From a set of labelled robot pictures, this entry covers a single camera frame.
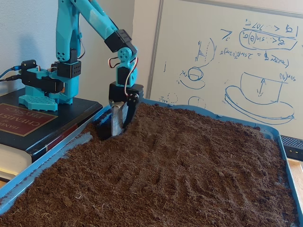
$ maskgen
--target blue tray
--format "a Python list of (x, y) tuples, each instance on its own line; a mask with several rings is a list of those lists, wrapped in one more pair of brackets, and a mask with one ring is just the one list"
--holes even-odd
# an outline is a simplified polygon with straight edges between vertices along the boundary
[[(222, 115), (216, 115), (208, 110), (196, 107), (196, 106), (190, 106), (190, 105), (167, 105), (160, 102), (155, 102), (152, 100), (144, 99), (144, 103), (149, 105), (158, 104), (163, 107), (169, 107), (171, 109), (187, 109), (195, 111), (198, 114), (209, 116), (213, 119), (217, 119), (224, 122), (237, 122), (241, 123), (243, 125), (251, 126), (251, 127), (259, 127), (261, 128), (261, 132), (263, 133), (264, 137), (268, 139), (272, 139), (278, 142), (282, 157), (284, 160), (286, 160), (286, 153), (284, 151), (283, 143), (281, 140), (281, 136), (279, 134), (279, 131), (263, 124), (258, 123), (252, 123), (247, 121), (242, 121), (235, 118), (225, 117)], [(101, 115), (103, 115), (107, 110), (109, 110), (109, 106), (98, 112), (92, 119), (89, 121), (96, 120)], [(110, 118), (110, 115), (106, 116), (102, 122), (105, 122)], [(86, 124), (83, 125), (82, 128), (79, 128), (79, 130), (83, 130)], [(79, 131), (74, 132), (71, 134), (72, 137), (75, 137)], [(29, 166), (27, 169), (25, 169), (22, 173), (20, 173), (18, 176), (16, 176), (14, 179), (12, 179), (10, 182), (8, 182), (3, 188), (0, 189), (0, 215), (5, 213), (7, 210), (10, 209), (10, 207), (14, 204), (16, 198), (21, 195), (27, 187), (29, 187), (36, 177), (38, 177), (45, 169), (49, 168), (52, 164), (54, 164), (58, 159), (64, 156), (64, 154), (71, 148), (83, 144), (91, 139), (90, 134), (85, 134), (81, 137), (79, 137), (76, 140), (73, 140), (71, 143), (69, 143), (67, 146), (56, 146), (52, 150), (50, 150), (48, 153), (46, 153), (44, 156), (42, 156), (40, 159), (38, 159), (36, 162), (34, 162), (31, 166)], [(290, 167), (288, 162), (286, 162), (286, 172), (289, 180), (289, 186), (292, 190), (292, 194), (294, 197), (294, 200), (297, 205), (297, 211), (299, 214), (299, 221), (300, 226), (303, 227), (303, 212), (300, 206), (298, 194), (294, 185), (294, 179), (292, 177)]]

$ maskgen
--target robotic arm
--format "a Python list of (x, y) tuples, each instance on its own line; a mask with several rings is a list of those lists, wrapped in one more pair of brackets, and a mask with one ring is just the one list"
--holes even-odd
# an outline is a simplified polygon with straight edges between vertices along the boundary
[(19, 103), (31, 110), (46, 111), (57, 111), (58, 104), (72, 104), (79, 91), (81, 74), (80, 14), (104, 39), (108, 48), (117, 53), (112, 59), (120, 60), (115, 66), (111, 64), (112, 59), (108, 60), (110, 68), (116, 68), (116, 82), (109, 86), (109, 101), (113, 109), (112, 134), (117, 135), (132, 120), (143, 97), (143, 86), (135, 84), (138, 58), (131, 37), (125, 30), (118, 29), (96, 0), (58, 0), (58, 61), (48, 70), (37, 67), (35, 60), (22, 62), (21, 75), (17, 78), (25, 84), (26, 94), (19, 97)]

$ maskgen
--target blue cable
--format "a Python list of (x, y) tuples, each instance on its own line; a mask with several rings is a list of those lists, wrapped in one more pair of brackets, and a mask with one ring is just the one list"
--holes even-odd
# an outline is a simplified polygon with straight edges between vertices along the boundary
[(4, 73), (1, 74), (0, 78), (2, 78), (5, 74), (7, 74), (9, 71), (13, 71), (12, 69), (6, 70)]
[(2, 74), (0, 75), (0, 78), (2, 78), (5, 74), (7, 74), (7, 73), (10, 72), (10, 71), (17, 71), (17, 70), (19, 70), (19, 69), (21, 69), (21, 66), (14, 66), (14, 67), (12, 67), (12, 68), (6, 70), (4, 73), (2, 73)]

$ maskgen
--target coconut coir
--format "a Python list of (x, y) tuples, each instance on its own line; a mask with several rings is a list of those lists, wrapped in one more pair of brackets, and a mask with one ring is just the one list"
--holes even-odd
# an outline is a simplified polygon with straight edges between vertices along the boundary
[(2, 227), (283, 227), (297, 223), (285, 161), (253, 128), (141, 104), (128, 130), (69, 151)]

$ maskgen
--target whiteboard frame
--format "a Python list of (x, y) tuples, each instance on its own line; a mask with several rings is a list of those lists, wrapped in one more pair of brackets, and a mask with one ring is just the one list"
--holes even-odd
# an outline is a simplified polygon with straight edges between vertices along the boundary
[[(158, 41), (159, 41), (159, 35), (160, 35), (160, 27), (161, 27), (161, 19), (162, 19), (164, 1), (165, 0), (160, 0), (160, 4), (159, 4), (159, 12), (158, 12), (156, 32), (155, 32), (155, 40), (154, 40), (154, 45), (153, 45), (152, 57), (151, 57), (151, 69), (150, 69), (150, 75), (149, 75), (149, 78), (148, 78), (147, 91), (146, 91), (146, 98), (147, 99), (151, 98), (151, 93), (152, 93), (152, 91), (151, 91), (151, 89), (152, 89), (152, 80), (153, 80), (153, 74), (154, 74), (155, 62), (156, 62), (156, 56), (157, 56), (157, 48), (158, 48)], [(193, 3), (201, 3), (201, 4), (207, 4), (207, 5), (213, 5), (213, 6), (221, 6), (221, 7), (228, 7), (228, 8), (234, 8), (234, 9), (250, 10), (250, 11), (254, 11), (254, 12), (274, 14), (274, 15), (280, 15), (280, 16), (286, 16), (286, 17), (303, 18), (303, 14), (299, 14), (299, 13), (279, 11), (279, 10), (266, 9), (266, 8), (257, 8), (257, 7), (245, 6), (245, 5), (239, 5), (239, 4), (232, 4), (232, 3), (223, 3), (223, 2), (218, 2), (218, 1), (210, 1), (210, 0), (175, 0), (175, 1), (188, 1), (188, 2), (193, 2)]]

